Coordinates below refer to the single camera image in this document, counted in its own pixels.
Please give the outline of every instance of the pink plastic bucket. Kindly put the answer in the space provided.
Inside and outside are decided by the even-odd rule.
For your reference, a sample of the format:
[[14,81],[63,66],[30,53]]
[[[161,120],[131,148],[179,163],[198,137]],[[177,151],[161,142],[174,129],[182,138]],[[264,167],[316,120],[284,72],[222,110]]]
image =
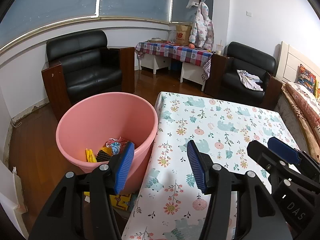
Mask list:
[[102,164],[86,162],[86,148],[97,153],[107,139],[120,136],[132,141],[136,149],[121,192],[127,194],[142,184],[157,126],[156,111],[145,99],[122,92],[104,93],[71,107],[58,124],[56,141],[64,157],[86,173]]

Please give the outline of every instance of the bed headboard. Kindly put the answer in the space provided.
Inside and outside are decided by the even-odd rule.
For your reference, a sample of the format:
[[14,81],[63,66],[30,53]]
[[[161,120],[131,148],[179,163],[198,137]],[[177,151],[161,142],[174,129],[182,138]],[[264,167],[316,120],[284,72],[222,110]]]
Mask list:
[[276,78],[283,83],[297,81],[300,64],[310,70],[320,81],[320,68],[294,47],[282,41]]

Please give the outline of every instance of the wooden armrest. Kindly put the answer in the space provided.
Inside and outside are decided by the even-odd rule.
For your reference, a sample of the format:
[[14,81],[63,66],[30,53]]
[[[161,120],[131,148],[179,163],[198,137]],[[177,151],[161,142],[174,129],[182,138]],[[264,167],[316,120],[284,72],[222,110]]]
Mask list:
[[103,48],[107,64],[120,66],[122,72],[122,92],[134,93],[134,47]]
[[269,73],[267,74],[269,75],[269,82],[260,107],[273,111],[278,102],[283,83]]
[[46,63],[41,74],[53,113],[57,120],[60,121],[65,112],[71,107],[62,65],[58,60]]
[[212,55],[210,76],[205,83],[204,93],[214,98],[217,97],[221,86],[222,76],[230,67],[232,61],[232,57],[225,57],[217,54]]

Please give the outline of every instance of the white stool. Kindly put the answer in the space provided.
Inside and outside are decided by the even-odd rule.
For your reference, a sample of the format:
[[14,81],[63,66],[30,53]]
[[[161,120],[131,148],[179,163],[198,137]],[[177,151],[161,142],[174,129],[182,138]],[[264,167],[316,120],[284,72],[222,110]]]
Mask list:
[[143,54],[142,59],[139,60],[139,69],[147,67],[153,69],[153,74],[156,74],[157,69],[168,67],[170,69],[171,58],[156,56],[152,54]]
[[180,76],[180,83],[183,82],[184,78],[191,80],[193,82],[201,84],[202,85],[201,91],[203,91],[205,82],[202,80],[202,77],[201,77],[202,73],[203,73],[202,67],[183,62],[181,76]]

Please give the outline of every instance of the paper bag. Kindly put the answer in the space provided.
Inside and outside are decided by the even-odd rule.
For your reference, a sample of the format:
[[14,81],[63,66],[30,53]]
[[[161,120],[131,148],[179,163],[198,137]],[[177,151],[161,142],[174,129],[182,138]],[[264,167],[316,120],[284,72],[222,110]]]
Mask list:
[[176,25],[177,35],[176,35],[176,43],[182,46],[189,45],[189,36],[191,33],[192,26],[185,25]]

